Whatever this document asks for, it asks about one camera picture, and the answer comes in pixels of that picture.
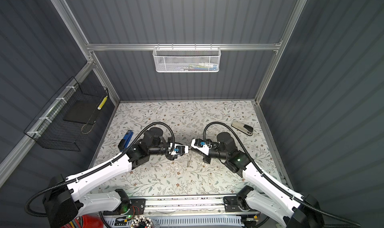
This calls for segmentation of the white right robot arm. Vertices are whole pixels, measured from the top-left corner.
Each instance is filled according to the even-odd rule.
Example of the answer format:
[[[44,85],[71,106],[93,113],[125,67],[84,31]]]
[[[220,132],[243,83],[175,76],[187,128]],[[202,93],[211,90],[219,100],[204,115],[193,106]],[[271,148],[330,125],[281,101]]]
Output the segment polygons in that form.
[[[241,210],[257,210],[284,228],[322,228],[325,225],[321,214],[302,204],[309,202],[318,208],[319,203],[315,198],[303,198],[254,165],[245,152],[238,150],[228,132],[220,133],[216,142],[195,139],[191,145],[203,154],[205,163],[211,159],[224,160],[224,165],[231,172],[250,182],[249,186],[237,193]]]

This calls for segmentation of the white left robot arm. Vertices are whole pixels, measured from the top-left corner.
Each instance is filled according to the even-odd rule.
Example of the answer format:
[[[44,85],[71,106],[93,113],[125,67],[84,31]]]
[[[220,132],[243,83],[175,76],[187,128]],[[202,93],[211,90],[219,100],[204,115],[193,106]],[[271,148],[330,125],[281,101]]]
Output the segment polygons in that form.
[[[142,131],[130,145],[124,145],[121,152],[110,160],[91,169],[63,177],[58,175],[50,180],[43,194],[45,213],[50,227],[61,228],[74,218],[101,211],[126,213],[129,197],[122,189],[90,197],[89,192],[102,183],[147,163],[152,155],[163,155],[174,160],[189,152],[189,147],[178,144],[175,136],[163,137],[163,131],[155,123]]]

